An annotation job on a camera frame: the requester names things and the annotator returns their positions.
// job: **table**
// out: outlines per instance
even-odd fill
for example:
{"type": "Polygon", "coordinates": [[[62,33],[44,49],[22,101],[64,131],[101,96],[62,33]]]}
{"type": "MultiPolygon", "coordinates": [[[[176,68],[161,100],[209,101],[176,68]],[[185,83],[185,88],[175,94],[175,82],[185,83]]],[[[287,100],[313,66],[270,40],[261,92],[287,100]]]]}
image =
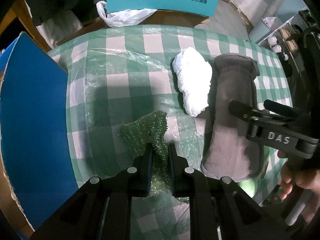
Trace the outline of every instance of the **table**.
{"type": "Polygon", "coordinates": [[[33,25],[32,18],[28,12],[28,8],[24,0],[16,0],[7,14],[4,16],[4,19],[2,22],[0,22],[0,35],[15,18],[19,19],[24,28],[28,31],[29,35],[43,51],[48,52],[51,50],[45,39],[33,25]]]}
{"type": "MultiPolygon", "coordinates": [[[[150,113],[168,113],[166,141],[175,142],[178,155],[200,170],[214,121],[214,99],[194,118],[184,112],[172,61],[193,47],[207,61],[223,53],[239,53],[258,62],[255,79],[258,107],[270,99],[292,106],[289,87],[274,52],[230,36],[200,29],[137,25],[103,29],[80,36],[49,52],[68,69],[67,132],[78,186],[92,176],[107,178],[132,164],[118,137],[119,127],[150,113]]],[[[216,79],[212,82],[215,95],[216,79]]],[[[284,163],[267,147],[269,162],[254,200],[260,203],[278,183],[284,163]]],[[[132,201],[131,239],[189,239],[188,205],[165,192],[132,201]]]]}

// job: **screw head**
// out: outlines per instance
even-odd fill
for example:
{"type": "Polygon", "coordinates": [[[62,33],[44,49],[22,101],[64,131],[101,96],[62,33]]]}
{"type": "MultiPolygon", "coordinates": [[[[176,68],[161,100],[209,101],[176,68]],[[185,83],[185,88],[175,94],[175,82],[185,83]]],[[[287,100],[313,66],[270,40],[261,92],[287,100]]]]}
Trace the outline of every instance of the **screw head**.
{"type": "Polygon", "coordinates": [[[100,179],[98,177],[92,177],[90,179],[90,183],[91,184],[97,184],[100,181],[100,179]]]}
{"type": "Polygon", "coordinates": [[[184,171],[185,171],[185,173],[189,173],[189,174],[192,174],[192,173],[195,172],[195,170],[193,168],[191,168],[191,167],[185,168],[184,171]]]}
{"type": "Polygon", "coordinates": [[[229,183],[231,182],[231,178],[228,177],[228,176],[224,176],[224,177],[222,177],[222,181],[223,181],[224,183],[226,183],[226,184],[229,184],[229,183]]]}
{"type": "Polygon", "coordinates": [[[128,173],[136,173],[137,172],[137,168],[136,167],[130,167],[127,169],[128,173]]]}

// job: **green scouring pad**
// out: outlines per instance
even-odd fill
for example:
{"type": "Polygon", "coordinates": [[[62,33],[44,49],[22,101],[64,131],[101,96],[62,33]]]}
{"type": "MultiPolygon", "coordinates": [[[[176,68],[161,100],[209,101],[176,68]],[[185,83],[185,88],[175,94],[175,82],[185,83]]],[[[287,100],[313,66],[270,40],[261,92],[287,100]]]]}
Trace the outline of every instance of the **green scouring pad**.
{"type": "Polygon", "coordinates": [[[164,143],[167,130],[167,113],[154,111],[137,121],[124,124],[119,129],[119,136],[130,150],[132,157],[144,154],[147,143],[151,143],[156,151],[153,156],[152,179],[150,193],[163,190],[169,194],[168,148],[164,143]]]}

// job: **floor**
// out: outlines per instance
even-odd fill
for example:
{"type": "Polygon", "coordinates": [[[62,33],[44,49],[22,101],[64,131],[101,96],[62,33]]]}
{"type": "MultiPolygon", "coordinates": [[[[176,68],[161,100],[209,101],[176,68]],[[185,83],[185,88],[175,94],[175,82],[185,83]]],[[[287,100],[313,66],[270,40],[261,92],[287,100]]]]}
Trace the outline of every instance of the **floor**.
{"type": "Polygon", "coordinates": [[[230,4],[219,0],[215,14],[210,20],[209,23],[199,24],[195,28],[249,40],[246,24],[230,4]]]}

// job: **crumpled white towel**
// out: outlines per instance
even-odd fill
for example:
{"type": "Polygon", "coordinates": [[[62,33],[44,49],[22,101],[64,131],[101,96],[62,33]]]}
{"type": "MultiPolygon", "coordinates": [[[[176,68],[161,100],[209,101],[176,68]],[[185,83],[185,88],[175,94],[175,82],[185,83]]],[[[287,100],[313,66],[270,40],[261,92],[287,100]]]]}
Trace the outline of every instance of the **crumpled white towel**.
{"type": "Polygon", "coordinates": [[[197,116],[208,105],[212,67],[194,48],[182,50],[174,59],[173,70],[178,77],[178,88],[183,94],[187,114],[197,116]]]}

